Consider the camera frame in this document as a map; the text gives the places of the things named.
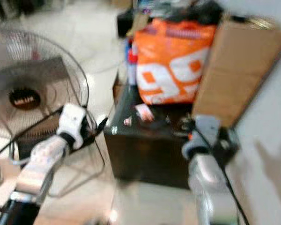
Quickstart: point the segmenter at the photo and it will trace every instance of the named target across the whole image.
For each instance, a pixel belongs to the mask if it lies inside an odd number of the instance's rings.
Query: tiled floor
[[[37,32],[67,49],[87,74],[90,86],[89,110],[98,120],[113,106],[112,85],[118,69],[125,77],[123,41],[117,38],[118,9],[108,0],[74,1],[62,11],[39,12],[7,26]],[[118,212],[119,225],[197,224],[193,196],[188,190],[135,182],[123,188],[113,178],[104,136],[97,138],[107,167],[96,179],[86,182],[62,198],[47,197],[36,225],[86,225],[95,217],[106,217],[111,208]],[[12,191],[19,169],[0,159],[5,182],[0,187],[0,205]],[[51,194],[87,180],[102,164],[95,145],[79,152],[56,174]]]

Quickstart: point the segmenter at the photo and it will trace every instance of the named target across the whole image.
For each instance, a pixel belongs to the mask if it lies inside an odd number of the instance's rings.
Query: fan grille
[[[86,76],[70,53],[39,35],[20,30],[0,30],[5,60],[0,60],[0,136],[13,137],[60,108],[65,103],[86,105],[89,88]],[[15,93],[31,90],[40,103],[26,108],[31,96],[17,99]],[[57,118],[31,130],[38,137],[56,129]]]

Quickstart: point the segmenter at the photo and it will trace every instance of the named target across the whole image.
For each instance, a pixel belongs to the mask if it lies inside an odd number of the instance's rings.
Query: orange plastic bag
[[[146,104],[194,101],[215,30],[196,22],[155,19],[136,32],[137,84]]]

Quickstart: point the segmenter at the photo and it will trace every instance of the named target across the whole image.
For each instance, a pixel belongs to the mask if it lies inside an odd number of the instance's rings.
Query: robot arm
[[[98,134],[97,130],[90,129],[86,115],[80,106],[63,107],[57,134],[33,148],[30,161],[22,169],[15,190],[3,207],[0,225],[33,225],[64,157]]]
[[[219,141],[220,122],[212,116],[199,115],[195,126],[192,139],[182,147],[182,155],[190,162],[188,184],[196,196],[199,225],[236,225],[237,205],[214,157],[216,153],[211,155],[207,145],[208,142],[214,147]]]

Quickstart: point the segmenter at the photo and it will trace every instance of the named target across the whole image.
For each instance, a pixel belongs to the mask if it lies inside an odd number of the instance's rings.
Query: black box
[[[188,188],[188,162],[181,154],[187,140],[175,137],[165,118],[175,124],[192,105],[150,106],[155,122],[146,124],[138,119],[134,108],[141,103],[137,87],[126,85],[113,120],[104,129],[115,177]],[[125,126],[124,119],[130,116],[132,125]]]

